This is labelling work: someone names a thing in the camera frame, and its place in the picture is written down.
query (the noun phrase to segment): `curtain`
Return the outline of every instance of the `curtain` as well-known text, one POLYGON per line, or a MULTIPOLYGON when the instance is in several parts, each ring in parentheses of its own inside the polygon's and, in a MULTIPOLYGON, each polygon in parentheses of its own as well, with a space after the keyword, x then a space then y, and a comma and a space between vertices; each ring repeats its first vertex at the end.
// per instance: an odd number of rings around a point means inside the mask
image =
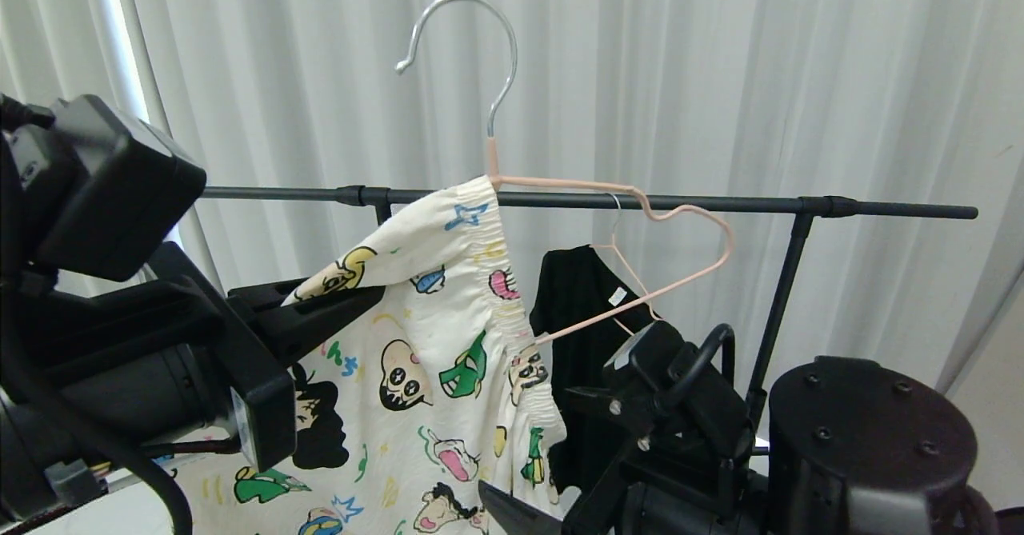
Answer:
MULTIPOLYGON (((140 107, 210 184, 436 189, 482 172, 508 47, 489 13, 457 3, 395 76, 429 2, 117 0, 112 31, 103 0, 2 0, 0 81, 24 100, 134 109, 109 49, 122 33, 140 107)), ((838 354, 940 388, 955 376, 1024 266, 1024 0, 492 2, 519 40, 496 124, 509 174, 979 207, 974 221, 815 222, 769 370, 838 354)), ((529 304, 543 253, 605 242, 615 215, 503 216, 529 304)), ((745 386, 792 217, 726 217, 731 261, 655 308, 690 339, 733 324, 745 386)), ((369 209, 200 200, 182 239, 229 289, 310 274, 375 224, 369 209)), ((620 238, 650 289, 722 247, 705 221, 633 212, 620 238)))

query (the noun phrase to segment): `silver metal hook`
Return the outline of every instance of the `silver metal hook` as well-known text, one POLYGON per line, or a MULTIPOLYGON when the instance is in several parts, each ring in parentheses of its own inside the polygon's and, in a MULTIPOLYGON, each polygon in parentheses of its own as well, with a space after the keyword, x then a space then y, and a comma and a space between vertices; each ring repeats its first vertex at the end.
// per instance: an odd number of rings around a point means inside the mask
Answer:
POLYGON ((618 208, 618 213, 615 215, 615 222, 611 223, 611 243, 615 242, 615 231, 618 230, 618 221, 623 218, 623 204, 618 203, 618 196, 614 193, 609 193, 611 199, 615 200, 615 205, 618 208))
MULTIPOLYGON (((413 65, 413 61, 416 60, 416 47, 420 44, 420 35, 423 33, 423 26, 426 25, 427 18, 433 14, 434 11, 438 10, 440 6, 451 2, 461 2, 461 0, 434 0, 434 2, 428 5, 427 8, 423 10, 423 13, 420 14, 419 20, 417 20, 416 25, 413 26, 413 36, 409 39, 409 53, 406 54, 404 60, 400 60, 394 66, 394 70, 398 75, 401 75, 401 73, 409 69, 410 66, 413 65)), ((490 2, 487 2, 487 0, 466 0, 466 2, 476 2, 483 7, 486 7, 490 13, 494 13, 499 20, 502 22, 502 25, 505 27, 505 32, 508 33, 509 36, 509 48, 512 53, 512 66, 509 68, 509 76, 505 79, 505 86, 502 87, 501 93, 498 93, 498 98, 496 98, 495 102, 490 104, 490 113, 487 115, 487 136, 494 137, 495 114, 498 113, 498 106, 502 105, 502 100, 504 100, 506 93, 508 93, 509 89, 512 88, 512 81, 515 80, 515 70, 519 63, 519 47, 516 46, 515 31, 512 29, 512 24, 509 23, 508 17, 505 17, 505 13, 498 10, 498 7, 492 5, 490 2)))

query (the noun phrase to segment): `black shirt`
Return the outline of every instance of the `black shirt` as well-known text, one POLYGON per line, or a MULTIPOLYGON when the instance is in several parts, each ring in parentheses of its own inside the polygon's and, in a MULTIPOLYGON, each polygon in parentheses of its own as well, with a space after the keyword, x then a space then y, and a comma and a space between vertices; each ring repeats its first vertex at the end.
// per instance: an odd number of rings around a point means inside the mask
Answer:
MULTIPOLYGON (((635 299, 636 293, 589 245, 550 251, 541 264, 530 327, 536 335, 554 333, 635 299)), ((568 438, 552 446, 548 454, 559 492, 575 485, 588 493, 628 437, 624 428, 609 421, 569 410, 564 398, 567 387, 604 386, 604 361, 630 336, 615 320, 633 332, 653 321, 650 308, 639 304, 552 341, 551 386, 568 433, 568 438)))

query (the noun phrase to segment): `clothes hanger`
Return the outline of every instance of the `clothes hanger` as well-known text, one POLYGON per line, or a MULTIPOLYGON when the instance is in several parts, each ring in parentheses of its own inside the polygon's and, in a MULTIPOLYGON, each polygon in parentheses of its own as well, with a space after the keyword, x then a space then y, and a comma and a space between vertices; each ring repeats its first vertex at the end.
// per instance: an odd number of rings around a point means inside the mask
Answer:
POLYGON ((598 182, 598 181, 584 181, 580 179, 522 177, 522 176, 501 174, 498 168, 498 142, 495 139, 495 115, 498 113, 498 107, 502 104, 502 100, 504 100, 505 95, 508 94, 509 89, 512 87, 512 81, 515 80, 515 72, 516 68, 518 68, 518 61, 519 61, 519 49, 518 46, 516 46, 515 31, 512 29, 512 24, 509 23, 508 17, 505 17, 505 13, 502 13, 501 10, 498 10, 498 7, 495 7, 490 2, 487 2, 487 0, 433 0, 433 2, 430 3, 430 5, 428 5, 427 8, 424 9, 423 12, 420 14, 420 18, 416 20, 416 24, 413 25, 413 35, 409 39, 409 52, 406 54, 404 60, 400 60, 394 66, 394 70, 396 73, 401 75, 402 72, 406 72, 406 70, 413 65, 413 61, 416 60, 416 48, 417 46, 419 46, 420 36, 423 35, 423 26, 427 23, 428 18, 430 17, 431 14, 434 13, 434 11, 438 10, 438 8, 451 2, 475 2, 482 5, 483 7, 486 8, 486 10, 490 11, 490 13, 494 13, 495 16, 497 16, 499 20, 502 22, 502 26, 503 28, 505 28, 505 33, 508 34, 509 38, 509 48, 512 55, 512 65, 511 68, 509 68, 508 77, 505 79, 505 86, 502 86, 502 90, 500 91, 500 93, 498 93, 498 98, 496 98, 496 100, 493 104, 490 104, 490 112, 487 114, 487 142, 486 142, 487 176, 490 178, 490 184, 494 186, 496 192, 498 192, 498 190, 501 189, 501 186, 503 183, 508 183, 508 184, 524 186, 524 187, 586 189, 591 191, 599 191, 603 193, 626 194, 633 196, 637 199, 637 201, 640 203, 640 207, 643 209, 644 214, 647 215, 647 218, 651 220, 664 221, 680 213, 692 212, 707 219, 712 220, 714 224, 720 227, 725 234, 725 248, 722 251, 722 254, 720 255, 718 260, 715 261, 713 264, 696 273, 693 273, 687 277, 684 277, 683 279, 676 281, 676 283, 670 283, 669 285, 666 285, 665 287, 662 287, 658 290, 647 293, 642 297, 638 297, 626 303, 625 305, 621 305, 615 308, 606 311, 590 319, 581 321, 580 323, 570 325, 564 329, 560 329, 554 333, 549 333, 543 337, 539 337, 536 341, 536 344, 541 345, 550 342, 554 339, 561 337, 562 335, 568 335, 572 332, 579 331, 580 329, 589 327, 595 323, 599 323, 600 321, 608 319, 609 317, 613 317, 623 312, 631 310, 637 305, 646 303, 647 301, 650 301, 651 299, 659 295, 668 293, 669 291, 672 291, 677 287, 680 287, 695 279, 703 277, 709 273, 713 273, 714 270, 717 270, 718 268, 722 266, 725 263, 725 261, 727 261, 735 245, 735 239, 732 234, 732 228, 729 227, 729 224, 725 222, 725 220, 719 217, 718 215, 715 215, 714 213, 711 213, 710 211, 707 211, 706 209, 702 209, 695 205, 680 205, 671 211, 667 211, 665 213, 655 213, 650 208, 650 201, 647 199, 647 195, 633 186, 598 182))
MULTIPOLYGON (((640 281, 640 277, 637 276, 635 271, 633 271, 633 266, 630 265, 630 262, 626 261, 626 256, 623 255, 623 252, 618 250, 618 245, 616 245, 615 243, 615 231, 618 229, 618 221, 623 218, 623 204, 618 203, 618 196, 615 195, 614 193, 609 193, 608 195, 611 196, 611 199, 615 200, 615 207, 616 207, 615 222, 611 223, 611 243, 609 243, 608 245, 597 245, 591 243, 590 247, 592 249, 610 249, 615 254, 615 256, 618 257, 618 261, 622 261, 622 264, 626 266, 626 271, 630 272, 630 276, 633 276, 633 280, 637 282, 637 285, 640 286, 640 289, 642 289, 644 294, 646 295, 650 293, 650 291, 647 291, 647 287, 644 287, 643 281, 640 281)), ((647 311, 650 312, 650 318, 653 319, 654 321, 662 320, 660 317, 654 314, 654 307, 647 305, 647 311)), ((618 327, 625 329, 626 332, 629 333, 630 335, 633 334, 633 331, 630 331, 630 329, 625 325, 623 325, 622 322, 618 321, 617 319, 615 319, 615 323, 617 323, 618 327)))

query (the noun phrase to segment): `white clothing tag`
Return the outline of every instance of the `white clothing tag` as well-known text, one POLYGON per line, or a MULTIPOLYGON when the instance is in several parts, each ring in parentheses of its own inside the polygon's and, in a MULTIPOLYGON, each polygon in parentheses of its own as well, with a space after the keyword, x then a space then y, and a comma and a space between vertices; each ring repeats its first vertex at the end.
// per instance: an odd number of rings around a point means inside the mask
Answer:
POLYGON ((623 289, 622 287, 615 287, 615 292, 612 293, 610 297, 608 297, 608 302, 611 303, 611 306, 615 306, 618 303, 623 302, 623 299, 625 298, 626 298, 626 289, 623 289))

